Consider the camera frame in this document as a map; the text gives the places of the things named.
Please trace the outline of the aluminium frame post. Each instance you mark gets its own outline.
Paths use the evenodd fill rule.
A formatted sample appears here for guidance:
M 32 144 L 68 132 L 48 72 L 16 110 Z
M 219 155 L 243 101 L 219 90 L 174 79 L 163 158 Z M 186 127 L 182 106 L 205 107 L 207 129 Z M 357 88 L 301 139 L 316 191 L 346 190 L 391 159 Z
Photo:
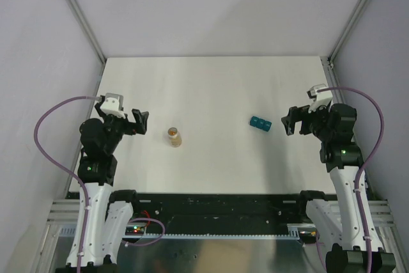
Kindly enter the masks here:
M 68 7 L 71 10 L 72 15 L 76 19 L 79 27 L 81 28 L 82 32 L 84 33 L 84 36 L 86 37 L 87 41 L 89 42 L 91 48 L 93 49 L 93 52 L 97 56 L 98 60 L 101 62 L 101 64 L 106 63 L 106 57 L 104 56 L 104 53 L 102 51 L 102 48 L 100 44 L 98 43 L 98 40 L 96 39 L 96 36 L 87 21 L 87 18 L 79 5 L 77 0 L 65 0 Z
M 338 56 L 339 52 L 348 41 L 352 31 L 359 23 L 360 18 L 362 17 L 365 9 L 369 5 L 371 0 L 358 0 L 353 7 L 352 12 L 350 13 L 346 24 L 344 25 L 341 34 L 339 35 L 338 39 L 335 42 L 335 45 L 331 49 L 329 55 L 327 56 L 327 60 L 329 63 L 333 63 Z

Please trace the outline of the teal weekly pill organizer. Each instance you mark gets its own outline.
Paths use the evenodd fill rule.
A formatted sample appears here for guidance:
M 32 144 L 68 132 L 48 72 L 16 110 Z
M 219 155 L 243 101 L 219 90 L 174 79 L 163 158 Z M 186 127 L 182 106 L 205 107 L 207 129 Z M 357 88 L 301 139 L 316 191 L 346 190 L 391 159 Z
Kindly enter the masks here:
M 251 127 L 257 128 L 259 130 L 269 132 L 271 127 L 272 127 L 272 122 L 268 120 L 264 120 L 262 118 L 259 118 L 257 116 L 252 116 L 249 125 Z

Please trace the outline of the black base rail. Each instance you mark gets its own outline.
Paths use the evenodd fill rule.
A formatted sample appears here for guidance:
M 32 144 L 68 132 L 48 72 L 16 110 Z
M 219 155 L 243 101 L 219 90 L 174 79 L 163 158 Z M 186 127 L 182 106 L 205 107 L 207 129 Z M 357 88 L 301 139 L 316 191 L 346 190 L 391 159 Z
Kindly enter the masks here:
M 150 217 L 148 233 L 167 235 L 287 235 L 307 224 L 299 194 L 149 194 L 115 192 L 109 203 L 130 201 L 135 218 Z

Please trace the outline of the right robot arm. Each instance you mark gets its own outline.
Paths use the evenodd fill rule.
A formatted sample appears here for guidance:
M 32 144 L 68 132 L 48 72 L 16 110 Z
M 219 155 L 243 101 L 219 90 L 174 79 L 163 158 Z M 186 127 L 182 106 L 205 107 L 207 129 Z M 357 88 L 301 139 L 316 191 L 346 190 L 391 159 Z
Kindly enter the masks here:
M 375 230 L 366 194 L 363 157 L 353 142 L 356 109 L 346 104 L 291 107 L 282 118 L 287 135 L 300 122 L 300 134 L 312 134 L 321 142 L 320 160 L 336 190 L 339 214 L 336 215 L 324 192 L 302 191 L 295 207 L 302 222 L 313 222 L 317 240 L 326 249 L 327 272 L 392 272 L 396 259 L 384 246 Z

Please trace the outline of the left aluminium frame post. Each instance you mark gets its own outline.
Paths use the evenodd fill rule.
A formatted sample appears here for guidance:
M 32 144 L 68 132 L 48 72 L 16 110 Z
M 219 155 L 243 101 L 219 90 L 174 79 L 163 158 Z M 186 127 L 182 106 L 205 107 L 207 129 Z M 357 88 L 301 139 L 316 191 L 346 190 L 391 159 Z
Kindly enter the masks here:
M 98 40 L 96 39 L 96 36 L 87 21 L 87 18 L 79 5 L 77 0 L 65 0 L 68 7 L 71 10 L 72 15 L 76 19 L 79 27 L 81 28 L 82 32 L 84 33 L 84 36 L 86 37 L 87 41 L 89 42 L 91 48 L 93 49 L 93 52 L 97 56 L 98 60 L 101 62 L 101 64 L 106 63 L 106 57 L 104 56 L 104 53 L 102 51 L 102 48 L 100 44 L 98 43 Z

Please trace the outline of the right aluminium frame post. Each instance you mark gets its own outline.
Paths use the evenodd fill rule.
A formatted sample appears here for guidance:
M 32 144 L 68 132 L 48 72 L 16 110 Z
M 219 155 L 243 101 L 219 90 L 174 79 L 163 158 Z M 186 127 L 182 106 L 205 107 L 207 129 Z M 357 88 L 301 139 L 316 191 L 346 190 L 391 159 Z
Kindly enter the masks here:
M 329 55 L 327 56 L 327 60 L 329 63 L 333 63 L 338 56 L 339 52 L 348 41 L 352 31 L 359 23 L 360 18 L 362 17 L 365 9 L 369 5 L 371 0 L 358 0 L 353 7 L 352 12 L 350 13 L 346 24 L 344 25 L 341 34 L 339 35 L 338 39 L 335 42 L 335 45 L 331 49 Z

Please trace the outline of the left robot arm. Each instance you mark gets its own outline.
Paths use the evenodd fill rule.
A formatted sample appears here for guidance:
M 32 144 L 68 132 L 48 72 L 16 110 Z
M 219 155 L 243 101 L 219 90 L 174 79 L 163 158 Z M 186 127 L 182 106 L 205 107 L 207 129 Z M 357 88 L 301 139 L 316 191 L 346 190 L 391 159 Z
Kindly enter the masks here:
M 77 176 L 83 182 L 77 229 L 65 267 L 60 272 L 117 272 L 117 255 L 129 221 L 141 216 L 134 190 L 113 189 L 117 160 L 114 151 L 124 135 L 144 135 L 149 114 L 132 110 L 127 118 L 104 115 L 79 128 L 81 158 Z

